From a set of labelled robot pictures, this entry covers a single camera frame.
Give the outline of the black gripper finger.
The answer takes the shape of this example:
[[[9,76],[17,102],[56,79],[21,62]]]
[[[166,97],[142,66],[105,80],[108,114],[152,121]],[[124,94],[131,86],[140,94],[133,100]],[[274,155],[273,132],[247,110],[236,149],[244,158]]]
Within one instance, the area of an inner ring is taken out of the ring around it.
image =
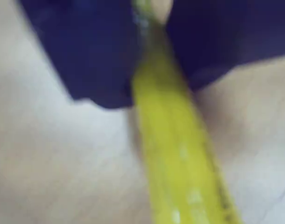
[[[285,0],[176,0],[166,31],[196,91],[235,66],[285,55]]]
[[[133,104],[140,58],[129,0],[21,0],[42,48],[74,100],[107,109]]]

